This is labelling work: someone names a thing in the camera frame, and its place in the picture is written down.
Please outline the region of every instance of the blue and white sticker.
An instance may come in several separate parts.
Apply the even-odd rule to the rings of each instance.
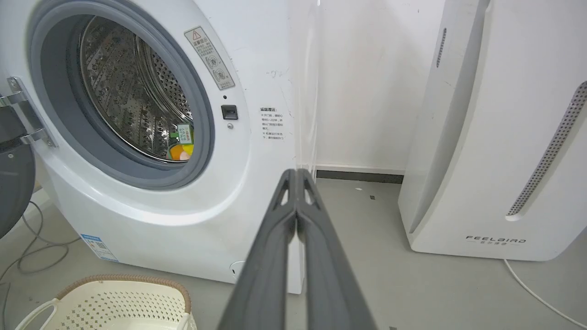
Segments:
[[[106,244],[104,244],[104,242],[100,239],[100,237],[84,235],[84,234],[82,234],[82,237],[86,241],[86,244],[92,250],[94,250],[94,253],[98,256],[98,258],[118,262],[118,259],[116,259],[116,257],[112,254],[112,252],[110,252],[110,250],[108,250],[108,248],[106,247]]]

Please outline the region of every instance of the green tag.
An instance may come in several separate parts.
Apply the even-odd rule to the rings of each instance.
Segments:
[[[190,124],[179,124],[177,125],[178,138],[180,144],[194,144],[194,136],[191,131]]]

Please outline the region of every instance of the perforated metal drum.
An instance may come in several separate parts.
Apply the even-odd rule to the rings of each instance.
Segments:
[[[180,123],[192,123],[177,79],[133,32],[95,17],[80,37],[82,80],[94,107],[126,143],[151,158],[167,158]]]

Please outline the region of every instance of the brown basket rim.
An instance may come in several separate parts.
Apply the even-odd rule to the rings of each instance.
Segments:
[[[91,282],[99,282],[99,281],[130,281],[130,282],[143,282],[143,283],[151,283],[151,284],[159,284],[165,285],[167,287],[172,287],[178,290],[181,295],[184,297],[185,301],[185,312],[191,313],[191,299],[190,293],[187,289],[181,285],[179,282],[175,282],[173,280],[165,280],[164,278],[154,277],[154,276],[145,276],[145,275],[125,275],[125,274],[103,274],[103,275],[92,275],[88,277],[84,277],[81,280],[75,281],[74,283],[70,284],[68,287],[63,289],[60,293],[55,296],[55,298],[61,300],[65,297],[68,293],[72,292],[75,288],[81,287],[84,284],[91,283]]]

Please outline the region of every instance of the open door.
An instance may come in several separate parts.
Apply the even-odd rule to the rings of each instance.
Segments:
[[[0,238],[20,219],[35,188],[35,158],[19,117],[0,97]]]

